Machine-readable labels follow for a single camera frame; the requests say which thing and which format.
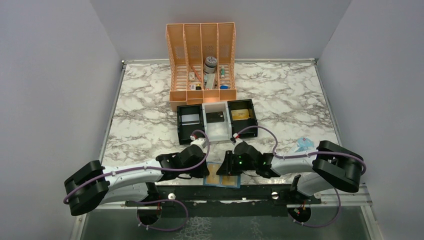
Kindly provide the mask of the blue leather card holder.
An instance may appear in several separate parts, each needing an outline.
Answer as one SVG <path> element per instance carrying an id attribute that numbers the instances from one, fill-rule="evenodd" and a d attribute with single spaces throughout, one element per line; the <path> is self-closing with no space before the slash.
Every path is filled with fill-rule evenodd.
<path id="1" fill-rule="evenodd" d="M 206 163 L 206 165 L 207 165 L 207 167 L 208 167 L 208 164 L 209 163 L 217 163 L 217 162 L 207 162 Z M 220 187 L 220 188 L 232 188 L 232 189 L 239 189 L 240 187 L 241 187 L 241 177 L 240 177 L 240 175 L 231 175 L 231 176 L 238 176 L 238 186 L 236 186 L 236 187 L 231 187 L 231 186 L 224 186 L 224 185 L 222 185 L 222 177 L 223 176 L 226 176 L 226 175 L 219 175 L 220 176 L 220 183 L 218 184 L 218 185 L 210 185 L 210 184 L 206 184 L 206 178 L 207 178 L 207 176 L 205 176 L 204 178 L 203 178 L 203 185 L 204 186 L 212 186 L 212 187 Z"/>

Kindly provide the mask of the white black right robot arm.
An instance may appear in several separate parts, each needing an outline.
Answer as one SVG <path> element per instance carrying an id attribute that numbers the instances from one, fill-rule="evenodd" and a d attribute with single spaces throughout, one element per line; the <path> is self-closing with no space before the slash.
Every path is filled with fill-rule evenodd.
<path id="1" fill-rule="evenodd" d="M 292 202 L 300 204 L 315 193 L 328 189 L 358 192 L 366 166 L 359 154 L 328 140 L 320 141 L 316 149 L 281 157 L 271 152 L 261 153 L 240 140 L 233 150 L 225 153 L 216 173 L 219 176 L 237 176 L 245 171 L 254 171 L 266 179 L 298 173 L 288 196 Z"/>

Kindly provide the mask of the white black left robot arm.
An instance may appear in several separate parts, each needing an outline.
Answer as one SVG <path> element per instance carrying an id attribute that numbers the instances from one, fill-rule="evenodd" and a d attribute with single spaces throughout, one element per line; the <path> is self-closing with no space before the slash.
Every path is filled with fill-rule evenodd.
<path id="1" fill-rule="evenodd" d="M 152 205 L 157 200 L 157 191 L 148 184 L 174 180 L 181 174 L 194 178 L 207 176 L 210 148 L 198 139 L 181 152 L 161 154 L 133 165 L 103 166 L 99 160 L 92 160 L 64 181 L 63 203 L 69 206 L 72 216 L 119 201 Z"/>

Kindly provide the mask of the black left card bin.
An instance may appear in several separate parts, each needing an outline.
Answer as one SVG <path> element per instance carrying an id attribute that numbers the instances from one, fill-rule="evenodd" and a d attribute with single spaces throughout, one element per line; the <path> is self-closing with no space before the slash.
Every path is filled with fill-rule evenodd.
<path id="1" fill-rule="evenodd" d="M 193 131 L 205 132 L 202 104 L 180 105 L 176 108 L 177 136 L 180 145 L 190 144 Z"/>

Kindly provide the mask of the black card bin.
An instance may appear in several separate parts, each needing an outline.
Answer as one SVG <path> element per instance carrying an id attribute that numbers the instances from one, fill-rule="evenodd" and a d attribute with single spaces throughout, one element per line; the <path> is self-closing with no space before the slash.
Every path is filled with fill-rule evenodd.
<path id="1" fill-rule="evenodd" d="M 241 139 L 257 137 L 258 128 L 252 127 L 258 125 L 252 99 L 228 101 L 227 105 L 231 129 L 230 137 L 232 138 L 236 133 L 238 133 Z M 252 128 L 246 129 L 240 133 L 241 130 L 247 127 Z"/>
<path id="2" fill-rule="evenodd" d="M 190 144 L 193 131 L 205 132 L 202 104 L 180 105 L 176 108 L 177 136 L 180 145 Z"/>

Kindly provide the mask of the black right card bin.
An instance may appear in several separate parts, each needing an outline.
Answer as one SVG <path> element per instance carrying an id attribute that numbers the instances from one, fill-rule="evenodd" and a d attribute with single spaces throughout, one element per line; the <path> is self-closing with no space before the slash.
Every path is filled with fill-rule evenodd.
<path id="1" fill-rule="evenodd" d="M 230 137 L 232 138 L 236 133 L 238 133 L 241 139 L 257 137 L 258 128 L 252 127 L 258 125 L 252 99 L 228 101 L 227 105 L 231 129 Z M 247 127 L 252 128 L 246 129 L 240 133 L 241 130 Z"/>

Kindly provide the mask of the silver credit card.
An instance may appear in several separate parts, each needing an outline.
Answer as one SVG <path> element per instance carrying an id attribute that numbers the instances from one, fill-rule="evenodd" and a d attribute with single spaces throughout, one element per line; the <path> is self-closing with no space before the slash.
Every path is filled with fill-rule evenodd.
<path id="1" fill-rule="evenodd" d="M 180 116 L 180 122 L 182 126 L 197 125 L 201 123 L 199 114 L 184 114 Z"/>

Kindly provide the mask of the gold credit card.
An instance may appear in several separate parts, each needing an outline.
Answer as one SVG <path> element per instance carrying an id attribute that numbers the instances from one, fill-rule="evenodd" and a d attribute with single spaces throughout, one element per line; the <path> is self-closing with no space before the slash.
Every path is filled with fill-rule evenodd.
<path id="1" fill-rule="evenodd" d="M 231 110 L 231 117 L 233 121 L 241 121 L 251 119 L 253 117 L 253 113 L 251 109 L 235 109 Z"/>

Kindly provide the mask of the white middle card bin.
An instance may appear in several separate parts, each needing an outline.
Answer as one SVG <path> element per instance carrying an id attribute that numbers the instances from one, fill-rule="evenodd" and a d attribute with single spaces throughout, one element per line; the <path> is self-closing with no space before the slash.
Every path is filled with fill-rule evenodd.
<path id="1" fill-rule="evenodd" d="M 211 142 L 222 142 L 230 139 L 231 123 L 228 103 L 226 101 L 203 103 L 203 118 L 205 133 Z M 216 123 L 207 123 L 206 113 L 223 112 L 225 121 Z"/>

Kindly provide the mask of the black credit card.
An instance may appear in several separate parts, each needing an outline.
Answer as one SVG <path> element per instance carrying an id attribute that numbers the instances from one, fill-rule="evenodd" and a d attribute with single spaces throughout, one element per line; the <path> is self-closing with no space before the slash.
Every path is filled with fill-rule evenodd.
<path id="1" fill-rule="evenodd" d="M 207 123 L 221 123 L 225 121 L 224 113 L 222 111 L 209 112 L 205 114 Z"/>

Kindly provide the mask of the clear blue plastic package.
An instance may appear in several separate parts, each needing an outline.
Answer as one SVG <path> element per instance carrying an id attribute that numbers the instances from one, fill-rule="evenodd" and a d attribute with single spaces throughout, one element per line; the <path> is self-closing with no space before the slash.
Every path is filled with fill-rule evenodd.
<path id="1" fill-rule="evenodd" d="M 305 152 L 315 148 L 314 142 L 307 138 L 301 137 L 296 140 L 296 143 L 290 149 L 293 153 Z"/>

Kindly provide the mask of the blue small object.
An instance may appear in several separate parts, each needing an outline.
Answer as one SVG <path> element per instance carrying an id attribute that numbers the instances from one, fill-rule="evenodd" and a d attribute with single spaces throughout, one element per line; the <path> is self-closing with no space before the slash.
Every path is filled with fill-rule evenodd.
<path id="1" fill-rule="evenodd" d="M 227 90 L 227 89 L 230 89 L 230 87 L 229 87 L 228 85 L 221 85 L 221 86 L 219 87 L 219 89 L 220 89 L 220 90 Z"/>

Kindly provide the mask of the green white small tube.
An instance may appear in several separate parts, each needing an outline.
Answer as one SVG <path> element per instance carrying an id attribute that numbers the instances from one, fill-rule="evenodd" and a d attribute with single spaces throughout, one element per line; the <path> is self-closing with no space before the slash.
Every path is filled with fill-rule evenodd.
<path id="1" fill-rule="evenodd" d="M 221 79 L 225 79 L 227 77 L 228 73 L 227 73 L 227 67 L 224 65 L 220 66 L 220 78 Z"/>

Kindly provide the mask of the grey round jar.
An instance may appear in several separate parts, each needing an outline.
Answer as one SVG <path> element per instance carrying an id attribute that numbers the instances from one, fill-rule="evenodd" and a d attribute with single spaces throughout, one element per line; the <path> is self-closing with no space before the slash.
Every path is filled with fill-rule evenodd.
<path id="1" fill-rule="evenodd" d="M 206 74 L 213 74 L 216 70 L 218 60 L 214 56 L 207 56 L 204 61 L 203 71 Z"/>

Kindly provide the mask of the orange plastic file organizer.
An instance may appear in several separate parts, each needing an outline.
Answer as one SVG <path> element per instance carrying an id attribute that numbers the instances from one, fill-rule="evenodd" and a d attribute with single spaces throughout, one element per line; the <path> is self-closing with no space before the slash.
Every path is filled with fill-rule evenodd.
<path id="1" fill-rule="evenodd" d="M 234 101 L 236 25 L 233 22 L 170 23 L 166 26 L 166 43 L 171 70 L 169 104 L 177 106 Z M 204 72 L 206 57 L 217 59 L 214 73 Z M 227 77 L 220 69 L 227 67 Z M 226 85 L 230 89 L 220 89 Z"/>

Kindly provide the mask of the black metal base rail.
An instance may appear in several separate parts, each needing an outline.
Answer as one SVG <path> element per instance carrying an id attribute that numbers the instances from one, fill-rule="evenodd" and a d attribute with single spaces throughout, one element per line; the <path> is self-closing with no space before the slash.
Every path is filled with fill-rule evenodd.
<path id="1" fill-rule="evenodd" d="M 94 208 L 137 210 L 139 216 L 149 218 L 292 216 L 305 222 L 318 215 L 318 208 L 371 204 L 365 186 L 357 193 L 335 193 L 329 189 L 300 199 L 288 184 L 222 188 L 148 183 L 113 191 Z"/>

